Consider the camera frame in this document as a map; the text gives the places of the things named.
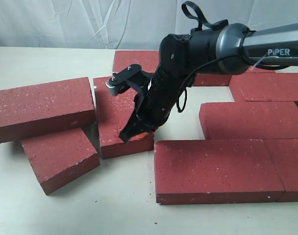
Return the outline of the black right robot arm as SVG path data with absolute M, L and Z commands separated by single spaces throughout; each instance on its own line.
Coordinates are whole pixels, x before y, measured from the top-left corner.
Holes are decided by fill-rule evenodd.
M 160 45 L 159 64 L 153 75 L 132 64 L 116 75 L 126 89 L 137 92 L 134 110 L 119 138 L 153 133 L 168 120 L 173 107 L 187 95 L 195 75 L 244 73 L 250 66 L 280 70 L 298 66 L 298 23 L 250 30 L 234 23 L 221 28 L 198 30 L 189 35 L 170 34 Z

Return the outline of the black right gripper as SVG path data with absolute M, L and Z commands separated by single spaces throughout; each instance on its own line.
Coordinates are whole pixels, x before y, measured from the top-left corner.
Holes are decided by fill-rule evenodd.
M 142 139 L 164 125 L 169 118 L 173 106 L 181 113 L 186 106 L 179 106 L 179 98 L 187 95 L 186 88 L 191 87 L 195 73 L 172 76 L 158 67 L 143 92 L 134 98 L 134 110 L 125 127 L 120 131 L 119 138 L 128 143 L 133 137 Z

